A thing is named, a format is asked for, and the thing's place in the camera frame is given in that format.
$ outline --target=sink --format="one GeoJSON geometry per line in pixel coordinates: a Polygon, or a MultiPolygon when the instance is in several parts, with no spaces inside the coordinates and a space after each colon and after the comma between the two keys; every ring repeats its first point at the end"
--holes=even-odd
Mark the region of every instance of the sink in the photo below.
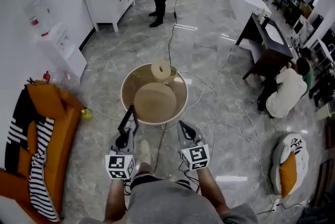
{"type": "Polygon", "coordinates": [[[280,34],[278,33],[277,29],[274,26],[272,26],[271,24],[267,24],[265,29],[266,29],[267,34],[269,34],[270,38],[273,41],[280,43],[280,44],[284,44],[280,34]]]}

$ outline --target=gray marble floor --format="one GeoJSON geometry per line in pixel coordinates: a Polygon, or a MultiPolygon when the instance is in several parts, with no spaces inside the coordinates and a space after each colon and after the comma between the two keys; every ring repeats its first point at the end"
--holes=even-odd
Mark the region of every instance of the gray marble floor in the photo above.
{"type": "MultiPolygon", "coordinates": [[[[112,26],[105,25],[100,32],[93,34],[83,50],[88,65],[82,76],[80,91],[80,98],[88,107],[114,118],[124,116],[120,88],[125,76],[134,68],[150,63],[154,57],[168,59],[174,2],[167,0],[164,24],[159,28],[148,27],[152,22],[148,13],[154,11],[153,0],[136,0],[136,7],[131,7],[120,20],[119,33],[114,33],[112,26]]],[[[175,28],[171,42],[172,64],[179,71],[190,72],[210,82],[226,61],[243,26],[235,20],[228,0],[177,0],[176,12],[179,24],[196,27],[197,30],[175,28]],[[222,38],[222,33],[229,38],[222,38]]],[[[266,113],[258,112],[256,99],[262,90],[261,79],[251,75],[242,80],[251,64],[250,52],[235,47],[213,87],[225,100],[245,135],[258,137],[262,166],[267,175],[273,149],[280,137],[291,131],[301,133],[310,154],[309,171],[302,186],[282,202],[290,206],[309,201],[316,186],[319,164],[327,157],[323,123],[316,122],[315,107],[308,97],[302,98],[284,119],[270,119],[266,113]],[[230,81],[229,71],[238,92],[230,81]],[[244,112],[242,101],[256,132],[244,112]]],[[[192,82],[188,85],[189,107],[198,101],[205,84],[189,74],[183,76],[192,82]]],[[[228,206],[249,203],[256,213],[271,210],[264,177],[251,149],[252,146],[259,154],[258,145],[245,139],[222,100],[211,89],[206,89],[200,102],[185,114],[184,120],[200,127],[205,134],[213,155],[209,168],[214,177],[247,178],[245,182],[219,184],[228,206]]],[[[110,185],[104,156],[118,125],[118,120],[96,112],[93,112],[92,120],[80,122],[65,177],[63,223],[76,223],[88,216],[103,219],[110,185]]],[[[155,164],[162,132],[158,127],[142,128],[145,130],[138,132],[136,145],[141,139],[148,139],[155,164]]],[[[157,176],[182,177],[177,172],[181,162],[177,147],[176,129],[167,131],[162,142],[157,176]]],[[[300,207],[280,208],[275,213],[259,215],[259,220],[260,223],[296,223],[301,211],[300,207]]]]}

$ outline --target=white shirt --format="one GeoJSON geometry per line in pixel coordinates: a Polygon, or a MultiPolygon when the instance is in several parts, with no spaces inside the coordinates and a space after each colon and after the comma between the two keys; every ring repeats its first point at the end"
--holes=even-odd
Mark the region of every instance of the white shirt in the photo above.
{"type": "Polygon", "coordinates": [[[268,112],[276,118],[285,117],[297,104],[307,89],[303,77],[293,69],[287,69],[276,77],[277,84],[281,84],[266,101],[268,112]]]}

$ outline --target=white round cushion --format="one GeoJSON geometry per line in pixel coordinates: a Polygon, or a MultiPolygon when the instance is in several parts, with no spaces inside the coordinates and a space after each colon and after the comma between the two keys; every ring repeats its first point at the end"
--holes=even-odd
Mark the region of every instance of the white round cushion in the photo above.
{"type": "Polygon", "coordinates": [[[280,165],[287,160],[292,151],[295,154],[295,161],[297,165],[297,182],[289,194],[292,194],[297,188],[301,186],[307,174],[309,154],[307,152],[306,142],[302,139],[300,134],[288,134],[279,142],[272,155],[273,165],[270,171],[270,178],[273,183],[274,190],[277,194],[282,193],[281,180],[279,175],[280,165]]]}

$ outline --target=black and white striped cloth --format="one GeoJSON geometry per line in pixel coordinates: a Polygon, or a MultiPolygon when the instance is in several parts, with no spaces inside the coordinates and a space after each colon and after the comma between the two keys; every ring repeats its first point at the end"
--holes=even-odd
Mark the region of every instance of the black and white striped cloth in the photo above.
{"type": "Polygon", "coordinates": [[[47,146],[50,141],[54,120],[39,115],[29,96],[27,86],[21,91],[10,122],[5,152],[5,170],[17,174],[19,151],[28,149],[28,127],[34,121],[37,130],[37,153],[31,160],[29,192],[32,206],[48,220],[60,218],[54,208],[44,182],[44,164],[47,161],[47,146]]]}
{"type": "Polygon", "coordinates": [[[29,176],[30,202],[38,213],[48,220],[57,222],[60,218],[52,203],[44,181],[44,164],[47,161],[47,146],[49,144],[54,120],[46,118],[45,122],[36,125],[37,153],[32,156],[31,171],[29,176]]]}

